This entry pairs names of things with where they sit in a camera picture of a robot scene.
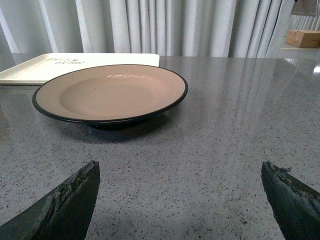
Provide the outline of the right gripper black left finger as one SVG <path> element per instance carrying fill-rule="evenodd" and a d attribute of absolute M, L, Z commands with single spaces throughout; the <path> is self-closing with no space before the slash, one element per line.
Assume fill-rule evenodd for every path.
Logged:
<path fill-rule="evenodd" d="M 100 166 L 90 161 L 32 206 L 0 227 L 2 240 L 83 240 L 100 186 Z"/>

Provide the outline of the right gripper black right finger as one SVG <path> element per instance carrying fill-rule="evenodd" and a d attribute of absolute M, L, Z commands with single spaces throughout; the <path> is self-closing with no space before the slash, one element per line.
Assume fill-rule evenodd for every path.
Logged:
<path fill-rule="evenodd" d="M 286 240 L 318 240 L 320 193 L 290 175 L 290 170 L 262 163 L 261 180 L 273 216 Z"/>

